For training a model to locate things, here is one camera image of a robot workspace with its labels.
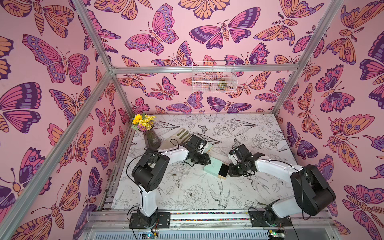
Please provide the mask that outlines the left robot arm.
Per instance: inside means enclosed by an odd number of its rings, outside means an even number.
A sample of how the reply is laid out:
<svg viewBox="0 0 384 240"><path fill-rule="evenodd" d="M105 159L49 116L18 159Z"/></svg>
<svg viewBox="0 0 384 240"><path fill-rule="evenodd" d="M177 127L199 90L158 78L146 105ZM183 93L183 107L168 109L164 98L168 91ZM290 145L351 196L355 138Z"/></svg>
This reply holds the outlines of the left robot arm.
<svg viewBox="0 0 384 240"><path fill-rule="evenodd" d="M176 137L168 139L167 143L169 147L147 148L132 170L131 180L142 196L139 209L128 214L132 230L170 227L171 213L160 212L156 202L157 188L169 165L183 162L207 166L211 163L208 152L213 145L197 135L192 135L185 143Z"/></svg>

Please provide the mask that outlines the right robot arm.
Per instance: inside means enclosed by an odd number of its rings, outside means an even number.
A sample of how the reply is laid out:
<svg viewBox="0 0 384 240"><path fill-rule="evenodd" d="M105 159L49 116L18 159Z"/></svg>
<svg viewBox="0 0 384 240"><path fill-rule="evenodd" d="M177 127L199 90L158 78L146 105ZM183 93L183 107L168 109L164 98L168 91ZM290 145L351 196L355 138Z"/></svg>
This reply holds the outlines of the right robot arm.
<svg viewBox="0 0 384 240"><path fill-rule="evenodd" d="M249 177L261 172L292 185L292 196L265 207L263 219L271 227L298 213L316 216L336 200L335 192L314 165L303 167L268 159L262 153L252 154L243 144L230 150L228 157L232 161L231 177Z"/></svg>

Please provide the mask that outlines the beige garden glove far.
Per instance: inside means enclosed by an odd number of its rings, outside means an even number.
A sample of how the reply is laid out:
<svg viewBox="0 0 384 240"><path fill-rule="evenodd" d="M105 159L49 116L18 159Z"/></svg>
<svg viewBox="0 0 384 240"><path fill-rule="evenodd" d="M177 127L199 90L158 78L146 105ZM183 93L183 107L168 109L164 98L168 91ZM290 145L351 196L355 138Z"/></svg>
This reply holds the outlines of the beige garden glove far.
<svg viewBox="0 0 384 240"><path fill-rule="evenodd" d="M172 134L170 137L162 141L159 149L170 150L177 148L178 146L187 143L191 139L191 137L192 134L188 130L181 128L176 133Z"/></svg>

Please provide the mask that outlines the glass vase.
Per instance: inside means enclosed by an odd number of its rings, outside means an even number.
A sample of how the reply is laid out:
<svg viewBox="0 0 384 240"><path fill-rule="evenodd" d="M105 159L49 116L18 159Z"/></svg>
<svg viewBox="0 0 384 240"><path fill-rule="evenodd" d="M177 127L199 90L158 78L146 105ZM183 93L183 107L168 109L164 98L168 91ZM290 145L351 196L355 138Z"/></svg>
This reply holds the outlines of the glass vase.
<svg viewBox="0 0 384 240"><path fill-rule="evenodd" d="M158 149L161 146L161 140L153 129L143 132L143 135L147 149Z"/></svg>

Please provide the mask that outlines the yellow flower bouquet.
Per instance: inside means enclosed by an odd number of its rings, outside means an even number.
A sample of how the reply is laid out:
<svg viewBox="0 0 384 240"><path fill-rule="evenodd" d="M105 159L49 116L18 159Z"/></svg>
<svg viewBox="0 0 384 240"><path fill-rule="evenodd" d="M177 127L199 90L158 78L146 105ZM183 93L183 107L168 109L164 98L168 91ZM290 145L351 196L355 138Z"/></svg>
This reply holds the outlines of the yellow flower bouquet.
<svg viewBox="0 0 384 240"><path fill-rule="evenodd" d="M132 129L147 132L153 129L156 122L156 117L145 113L137 114L133 118Z"/></svg>

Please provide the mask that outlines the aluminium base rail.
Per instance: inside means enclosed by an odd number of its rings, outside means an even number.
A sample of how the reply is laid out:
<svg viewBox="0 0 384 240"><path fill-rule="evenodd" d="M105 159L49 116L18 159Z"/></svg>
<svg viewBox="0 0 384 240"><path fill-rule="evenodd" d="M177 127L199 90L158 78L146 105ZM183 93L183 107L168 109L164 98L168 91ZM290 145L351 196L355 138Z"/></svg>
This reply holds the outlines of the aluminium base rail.
<svg viewBox="0 0 384 240"><path fill-rule="evenodd" d="M328 211L322 211L309 220L304 220L300 214L291 215L280 220L276 225L268 225L263 219L264 210L258 212L244 209L206 210L206 211L159 211L158 221L144 230L216 230L216 229L250 229L278 228L285 229L329 229L335 226ZM131 217L127 211L92 212L86 224L86 230L91 229L128 229Z"/></svg>

